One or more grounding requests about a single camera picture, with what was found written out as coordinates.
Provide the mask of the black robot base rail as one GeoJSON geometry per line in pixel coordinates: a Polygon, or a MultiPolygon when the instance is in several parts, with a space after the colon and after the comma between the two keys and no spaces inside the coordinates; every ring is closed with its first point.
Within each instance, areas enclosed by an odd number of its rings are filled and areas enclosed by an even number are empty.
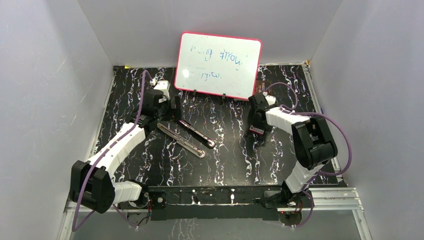
{"type": "Polygon", "coordinates": [[[149,186],[141,203],[118,206],[131,213],[150,210],[153,221],[174,219],[302,220],[311,207],[311,192],[289,193],[278,185],[265,186],[149,186]]]}

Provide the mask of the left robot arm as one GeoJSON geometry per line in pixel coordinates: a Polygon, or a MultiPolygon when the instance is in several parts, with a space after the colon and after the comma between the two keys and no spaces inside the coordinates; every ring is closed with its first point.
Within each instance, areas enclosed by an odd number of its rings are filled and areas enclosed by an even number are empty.
{"type": "Polygon", "coordinates": [[[78,160],[71,168],[69,198],[97,213],[112,205],[130,202],[137,208],[149,203],[147,186],[136,180],[115,182],[113,175],[130,152],[146,140],[158,122],[171,115],[167,88],[158,86],[143,94],[141,110],[97,154],[78,160]]]}

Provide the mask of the red white staple box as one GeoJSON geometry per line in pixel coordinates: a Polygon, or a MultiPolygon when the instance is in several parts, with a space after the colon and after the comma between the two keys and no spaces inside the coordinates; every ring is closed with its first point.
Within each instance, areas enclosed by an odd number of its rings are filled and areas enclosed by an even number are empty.
{"type": "Polygon", "coordinates": [[[257,135],[263,135],[265,133],[265,131],[263,129],[255,127],[253,125],[250,125],[249,131],[254,133],[254,134],[257,134],[257,135]]]}

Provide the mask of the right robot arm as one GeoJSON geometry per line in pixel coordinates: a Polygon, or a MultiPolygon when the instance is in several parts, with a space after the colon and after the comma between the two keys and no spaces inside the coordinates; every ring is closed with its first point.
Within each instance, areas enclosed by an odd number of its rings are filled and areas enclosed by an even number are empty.
{"type": "Polygon", "coordinates": [[[309,183],[323,166],[338,155],[338,148],[323,116],[289,113],[275,103],[272,96],[262,93],[248,98],[249,130],[263,135],[272,128],[290,134],[296,163],[283,181],[281,191],[268,190],[258,199],[265,208],[295,207],[306,196],[309,183]]]}

